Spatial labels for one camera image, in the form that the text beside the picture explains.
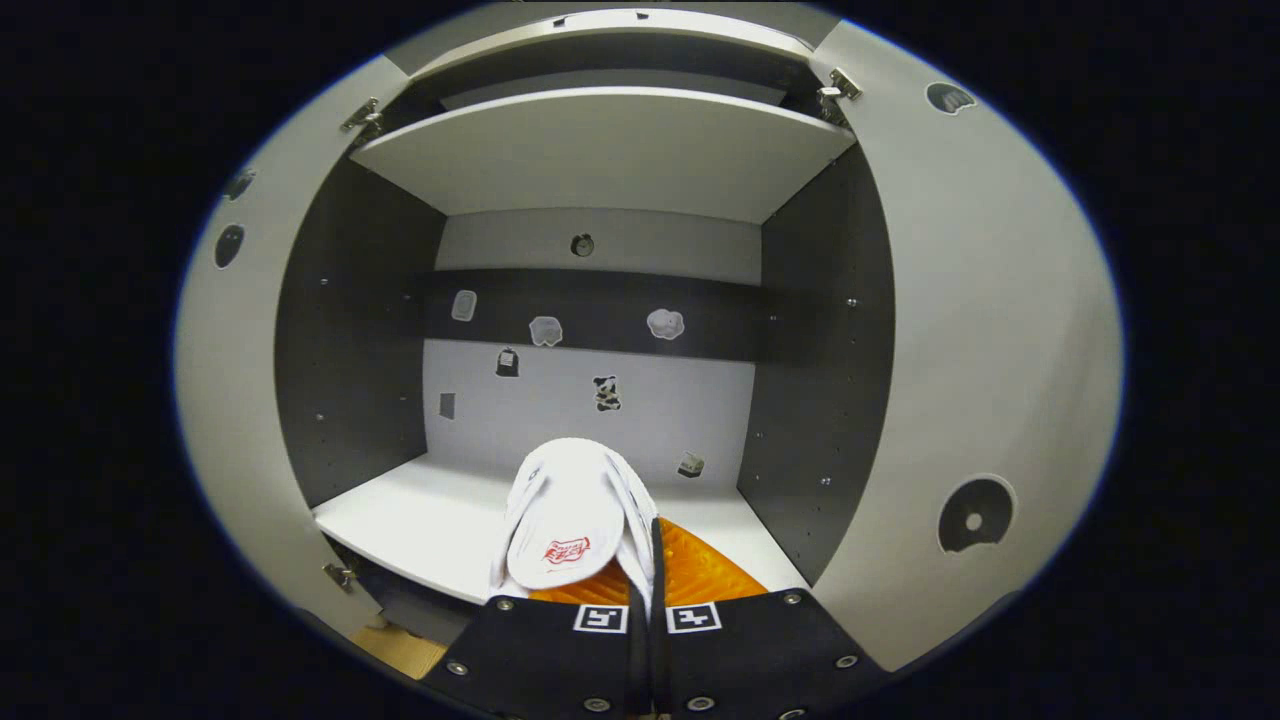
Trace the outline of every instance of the open cabinet door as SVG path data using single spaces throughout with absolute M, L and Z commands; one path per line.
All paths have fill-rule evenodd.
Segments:
M 324 570 L 340 560 L 315 524 L 285 452 L 276 404 L 275 318 L 298 227 L 358 129 L 343 122 L 388 102 L 407 76 L 379 55 L 300 110 L 250 159 L 243 193 L 223 197 L 196 245 L 174 331 L 178 416 L 195 475 L 232 543 L 291 606 L 349 635 L 378 603 Z M 230 227 L 234 252 L 219 238 Z

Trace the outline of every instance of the door hinge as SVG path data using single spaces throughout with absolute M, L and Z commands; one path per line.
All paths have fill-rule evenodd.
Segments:
M 346 568 L 330 562 L 324 566 L 324 571 L 326 575 L 329 575 L 329 579 L 333 580 L 339 588 L 344 589 L 348 593 L 356 592 L 355 588 L 351 587 L 351 580 L 357 579 L 355 570 L 348 570 Z
M 349 131 L 356 126 L 365 126 L 353 142 L 356 147 L 360 147 L 370 140 L 383 135 L 381 119 L 383 114 L 378 111 L 378 99 L 370 97 L 364 105 L 357 108 L 349 118 L 347 118 L 347 122 L 342 123 L 342 129 Z
M 831 85 L 818 88 L 818 104 L 822 106 L 823 122 L 852 129 L 849 127 L 849 118 L 845 117 L 845 111 L 836 104 L 836 99 L 847 97 L 849 100 L 858 100 L 861 95 L 861 88 L 849 78 L 845 70 L 832 68 Z

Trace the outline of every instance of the red logo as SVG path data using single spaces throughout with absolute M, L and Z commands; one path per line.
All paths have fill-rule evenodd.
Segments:
M 549 560 L 552 565 L 573 562 L 575 560 L 581 560 L 582 553 L 590 548 L 591 541 L 588 538 L 577 538 L 567 542 L 552 541 L 552 544 L 547 546 L 547 553 L 543 555 L 543 560 Z

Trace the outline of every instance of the white shoe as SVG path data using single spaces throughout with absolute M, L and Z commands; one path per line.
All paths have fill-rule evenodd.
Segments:
M 617 452 L 581 438 L 544 443 L 525 457 L 507 496 L 489 597 L 585 580 L 617 557 L 648 618 L 657 516 L 649 491 Z

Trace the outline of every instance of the orange textured pad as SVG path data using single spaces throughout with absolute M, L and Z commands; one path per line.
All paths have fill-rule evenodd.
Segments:
M 719 602 L 764 594 L 764 585 L 741 568 L 680 525 L 659 518 L 667 569 L 667 605 Z M 627 577 L 611 560 L 590 578 L 558 588 L 534 591 L 531 600 L 570 605 L 626 605 Z

